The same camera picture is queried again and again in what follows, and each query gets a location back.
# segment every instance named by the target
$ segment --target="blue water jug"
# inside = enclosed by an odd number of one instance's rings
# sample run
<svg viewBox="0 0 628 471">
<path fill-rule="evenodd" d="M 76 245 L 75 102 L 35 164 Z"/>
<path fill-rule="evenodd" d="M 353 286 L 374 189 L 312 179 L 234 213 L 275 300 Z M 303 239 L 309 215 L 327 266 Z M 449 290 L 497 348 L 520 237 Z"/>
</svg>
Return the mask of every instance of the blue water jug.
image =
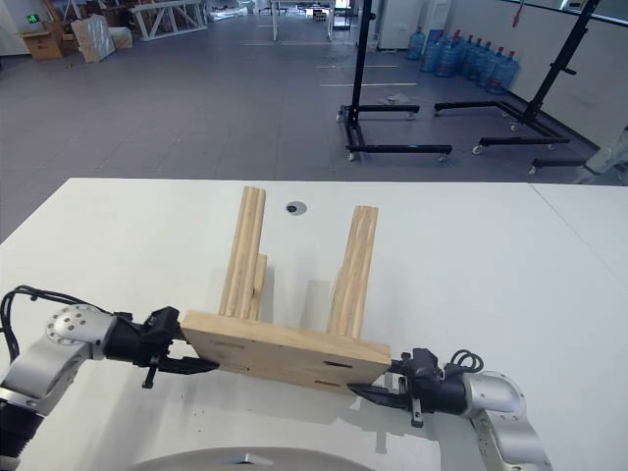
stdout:
<svg viewBox="0 0 628 471">
<path fill-rule="evenodd" d="M 476 84 L 481 86 L 482 88 L 486 88 L 487 83 L 489 82 L 489 78 L 493 75 L 495 71 L 495 67 L 505 61 L 503 57 L 503 47 L 497 50 L 497 53 L 492 56 L 487 56 L 486 63 L 484 64 L 484 69 L 478 74 L 478 79 L 476 80 Z"/>
<path fill-rule="evenodd" d="M 478 52 L 482 50 L 482 38 L 478 37 L 475 44 L 469 48 L 466 56 L 464 57 L 464 63 L 462 64 L 461 73 L 465 77 L 469 77 L 471 75 L 471 71 L 473 71 L 473 66 L 475 65 L 475 59 L 478 55 Z"/>
<path fill-rule="evenodd" d="M 467 76 L 468 79 L 477 80 L 480 73 L 484 70 L 484 66 L 487 64 L 487 59 L 493 54 L 491 51 L 491 42 L 488 41 L 478 54 L 475 56 L 475 61 L 473 64 L 473 70 Z"/>
<path fill-rule="evenodd" d="M 455 66 L 458 63 L 459 48 L 460 45 L 456 41 L 452 41 L 445 46 L 441 54 L 441 60 L 434 71 L 437 77 L 453 77 Z"/>
<path fill-rule="evenodd" d="M 487 84 L 487 91 L 495 95 L 505 94 L 512 85 L 517 72 L 519 72 L 519 64 L 514 60 L 514 51 L 510 51 L 508 58 L 493 71 Z"/>
<path fill-rule="evenodd" d="M 421 52 L 423 52 L 424 44 L 425 34 L 421 31 L 421 27 L 419 27 L 417 31 L 410 36 L 408 52 L 405 53 L 405 58 L 410 61 L 418 61 L 421 58 Z"/>
<path fill-rule="evenodd" d="M 458 48 L 458 62 L 455 65 L 455 71 L 462 71 L 462 65 L 467 57 L 469 51 L 473 48 L 473 34 L 469 34 L 467 42 L 462 42 Z"/>
<path fill-rule="evenodd" d="M 425 54 L 421 59 L 421 72 L 432 73 L 436 70 L 439 62 L 441 61 L 441 53 L 443 52 L 443 37 L 437 36 L 434 42 L 429 42 L 425 49 Z"/>
</svg>

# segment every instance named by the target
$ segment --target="white table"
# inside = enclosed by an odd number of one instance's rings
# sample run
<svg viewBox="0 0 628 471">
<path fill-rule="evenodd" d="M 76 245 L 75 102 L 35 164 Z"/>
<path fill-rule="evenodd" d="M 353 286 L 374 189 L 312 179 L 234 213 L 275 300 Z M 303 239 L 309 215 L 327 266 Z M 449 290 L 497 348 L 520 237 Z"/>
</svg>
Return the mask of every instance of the white table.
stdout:
<svg viewBox="0 0 628 471">
<path fill-rule="evenodd" d="M 278 12 L 280 7 L 281 0 L 271 0 L 271 17 L 273 20 L 273 40 L 276 41 L 278 37 Z M 290 0 L 288 3 L 290 4 L 299 4 L 299 3 L 307 3 L 311 4 L 310 0 Z M 336 0 L 322 0 L 318 2 L 321 3 L 329 3 L 329 15 L 327 16 L 327 38 L 331 41 L 334 38 L 334 14 L 336 8 Z"/>
<path fill-rule="evenodd" d="M 427 346 L 480 353 L 526 393 L 556 470 L 624 469 L 628 287 L 548 201 L 602 190 L 525 183 L 251 183 L 267 189 L 260 318 L 323 329 L 357 204 L 380 208 L 362 338 L 394 356 Z M 0 245 L 0 289 L 54 289 L 133 312 L 216 311 L 244 183 L 70 180 Z M 627 189 L 616 197 L 628 201 Z M 304 201 L 309 210 L 284 207 Z M 622 237 L 625 213 L 601 223 Z M 57 306 L 20 300 L 22 348 Z M 174 348 L 176 354 L 188 347 Z M 0 364 L 7 364 L 0 348 Z M 117 470 L 196 448 L 319 449 L 377 470 L 480 471 L 470 425 L 223 372 L 193 377 L 88 362 L 24 453 L 20 471 Z"/>
</svg>

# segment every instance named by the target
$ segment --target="wooden stool leg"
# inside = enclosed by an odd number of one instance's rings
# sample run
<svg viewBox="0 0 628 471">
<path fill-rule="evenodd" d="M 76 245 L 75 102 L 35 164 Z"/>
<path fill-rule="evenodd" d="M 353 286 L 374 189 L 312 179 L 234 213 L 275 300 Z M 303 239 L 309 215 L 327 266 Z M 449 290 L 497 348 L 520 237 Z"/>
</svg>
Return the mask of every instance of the wooden stool leg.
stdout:
<svg viewBox="0 0 628 471">
<path fill-rule="evenodd" d="M 251 314 L 265 202 L 263 189 L 244 189 L 219 315 L 248 319 Z"/>
<path fill-rule="evenodd" d="M 334 292 L 328 334 L 360 338 L 377 215 L 377 208 L 369 206 L 358 206 L 353 212 L 344 261 Z"/>
</svg>

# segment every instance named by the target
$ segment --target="metal frame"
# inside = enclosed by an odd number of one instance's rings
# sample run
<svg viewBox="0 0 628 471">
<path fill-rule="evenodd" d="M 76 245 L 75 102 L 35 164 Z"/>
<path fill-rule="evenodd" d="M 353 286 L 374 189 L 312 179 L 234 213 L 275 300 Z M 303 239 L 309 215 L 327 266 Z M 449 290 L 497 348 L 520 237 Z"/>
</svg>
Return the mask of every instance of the metal frame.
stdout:
<svg viewBox="0 0 628 471">
<path fill-rule="evenodd" d="M 131 8 L 131 13 L 133 13 L 133 15 L 135 16 L 135 21 L 137 22 L 137 25 L 141 30 L 142 41 L 152 41 L 153 39 L 160 39 L 162 37 L 175 36 L 177 34 L 185 34 L 187 32 L 201 31 L 202 29 L 207 29 L 207 24 L 200 11 L 200 2 L 201 0 L 174 0 L 170 2 L 137 5 L 136 7 Z M 185 8 L 182 8 L 187 5 L 192 7 L 194 18 L 192 18 L 187 13 L 187 10 Z M 157 17 L 155 18 L 155 22 L 153 23 L 150 31 L 146 29 L 144 18 L 141 15 L 141 12 L 147 10 L 158 10 Z M 185 18 L 185 21 L 188 25 L 191 25 L 190 28 L 179 29 L 175 20 L 175 10 L 177 10 L 177 12 Z M 159 25 L 164 18 L 164 13 L 168 15 L 173 30 L 170 32 L 165 32 L 163 34 L 157 34 Z"/>
<path fill-rule="evenodd" d="M 68 11 L 70 10 L 71 6 L 73 10 L 75 11 L 77 20 L 82 20 L 82 15 L 80 14 L 80 9 L 79 9 L 79 6 L 77 5 L 76 0 L 68 0 L 68 2 L 66 3 L 66 8 L 64 9 L 64 12 L 63 12 L 63 19 L 65 20 L 68 17 Z"/>
<path fill-rule="evenodd" d="M 407 119 L 412 120 L 419 112 L 418 105 L 360 105 L 362 93 L 362 79 L 364 77 L 364 62 L 366 59 L 366 46 L 369 34 L 369 22 L 375 19 L 371 13 L 372 0 L 364 0 L 362 20 L 360 22 L 360 35 L 357 46 L 357 62 L 355 65 L 355 78 L 353 80 L 353 95 L 350 105 L 340 106 L 337 121 L 344 126 L 346 134 L 347 159 L 353 161 L 359 152 L 381 154 L 441 154 L 439 160 L 443 162 L 451 153 L 451 145 L 420 145 L 420 144 L 367 144 L 360 127 L 360 113 L 362 112 L 405 112 Z"/>
<path fill-rule="evenodd" d="M 438 116 L 441 110 L 451 109 L 464 109 L 464 108 L 500 108 L 505 117 L 511 116 L 516 121 L 511 124 L 510 129 L 517 131 L 517 125 L 525 125 L 532 130 L 538 132 L 539 137 L 482 137 L 478 144 L 473 148 L 473 153 L 478 155 L 482 152 L 484 147 L 491 145 L 547 145 L 552 148 L 554 144 L 566 144 L 570 138 L 562 135 L 560 132 L 555 131 L 540 123 L 537 119 L 541 107 L 543 106 L 543 100 L 546 98 L 553 86 L 556 78 L 561 72 L 565 72 L 571 76 L 575 76 L 576 72 L 569 69 L 569 62 L 575 54 L 580 42 L 587 33 L 587 23 L 591 19 L 594 11 L 598 7 L 601 0 L 589 0 L 582 10 L 582 13 L 578 17 L 578 21 L 571 29 L 569 36 L 567 37 L 562 49 L 558 53 L 556 60 L 550 64 L 549 72 L 545 80 L 541 84 L 541 87 L 537 91 L 533 100 L 528 104 L 525 110 L 520 111 L 510 103 L 505 101 L 466 101 L 466 102 L 454 102 L 454 103 L 436 103 L 434 105 L 434 114 Z M 545 163 L 540 167 L 546 167 L 549 163 Z"/>
</svg>

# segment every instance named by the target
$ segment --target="gray floor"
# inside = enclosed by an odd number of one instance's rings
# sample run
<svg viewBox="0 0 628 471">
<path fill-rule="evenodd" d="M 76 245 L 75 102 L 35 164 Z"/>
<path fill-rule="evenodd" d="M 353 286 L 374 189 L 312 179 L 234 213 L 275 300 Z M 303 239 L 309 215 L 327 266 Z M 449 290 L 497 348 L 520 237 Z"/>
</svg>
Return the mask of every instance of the gray floor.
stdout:
<svg viewBox="0 0 628 471">
<path fill-rule="evenodd" d="M 450 112 L 436 101 L 489 96 L 464 78 L 417 72 L 402 54 L 369 54 L 363 103 L 395 93 L 422 110 L 364 116 L 373 143 L 443 143 L 436 155 L 373 155 L 346 161 L 340 104 L 349 102 L 355 48 L 325 41 L 324 25 L 282 18 L 281 42 L 269 17 L 211 24 L 207 31 L 137 41 L 100 64 L 77 54 L 34 62 L 3 59 L 0 73 L 0 240 L 71 177 L 388 182 L 568 183 L 572 169 L 527 174 L 535 157 L 588 157 L 574 140 L 554 151 L 494 147 L 470 152 L 481 135 L 510 135 L 499 111 Z"/>
</svg>

